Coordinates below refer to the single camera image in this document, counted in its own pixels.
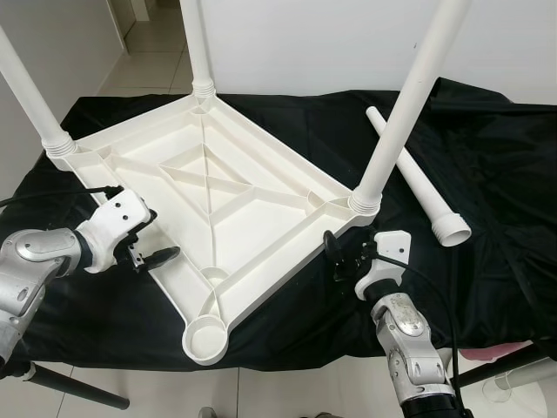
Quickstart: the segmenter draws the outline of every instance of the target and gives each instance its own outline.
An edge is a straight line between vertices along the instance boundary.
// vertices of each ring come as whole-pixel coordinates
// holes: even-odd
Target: black tablecloth
[[[220,97],[353,188],[378,139],[365,109],[376,105],[388,117],[397,92]],[[63,127],[82,138],[178,98],[80,98]],[[556,141],[556,107],[513,104],[499,93],[441,79],[407,147],[472,227],[472,238],[442,248],[398,171],[387,184],[374,225],[412,234],[410,264],[450,295],[461,347],[528,339],[551,347],[557,338]],[[76,177],[42,156],[17,193],[72,187],[80,187]],[[0,239],[25,228],[75,227],[94,209],[87,196],[12,205],[0,216]],[[366,235],[361,228],[348,231],[341,238],[347,253],[356,256]],[[403,288],[429,319],[435,345],[449,345],[446,313],[435,295],[411,272]],[[149,274],[115,266],[54,280],[13,358],[84,367],[201,368],[182,351],[183,331]],[[382,355],[374,334],[353,283],[333,281],[321,254],[233,330],[225,358],[214,367],[309,368],[344,354]]]

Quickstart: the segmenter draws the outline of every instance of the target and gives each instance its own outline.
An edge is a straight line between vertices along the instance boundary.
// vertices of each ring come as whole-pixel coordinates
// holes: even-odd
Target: tiled floor
[[[479,362],[460,359],[462,371]],[[261,373],[247,369],[193,373],[139,372],[46,364],[59,373],[126,396],[125,411],[14,378],[0,381],[3,418],[197,418],[203,406],[219,418],[299,418],[328,411],[345,418],[402,418],[385,358],[344,357],[316,370]],[[537,383],[517,388],[502,403],[483,394],[483,383],[463,389],[476,418],[547,417]]]
[[[190,56],[184,24],[174,2],[159,2],[150,22],[135,22],[125,37],[129,55],[122,56],[99,96],[191,93]]]
[[[101,90],[104,96],[190,93],[191,66],[175,0],[159,0],[153,21],[136,23],[122,57]],[[129,397],[126,411],[108,408],[13,378],[0,381],[3,418],[195,418],[211,406],[220,418],[299,418],[328,411],[346,418],[401,417],[385,358],[342,358],[318,370],[260,373],[247,369],[195,373],[99,370],[48,365],[80,381]],[[474,367],[463,361],[463,369]],[[477,418],[545,416],[537,384],[513,392],[505,403],[492,403],[482,383],[463,390]],[[537,405],[537,414],[523,399]]]

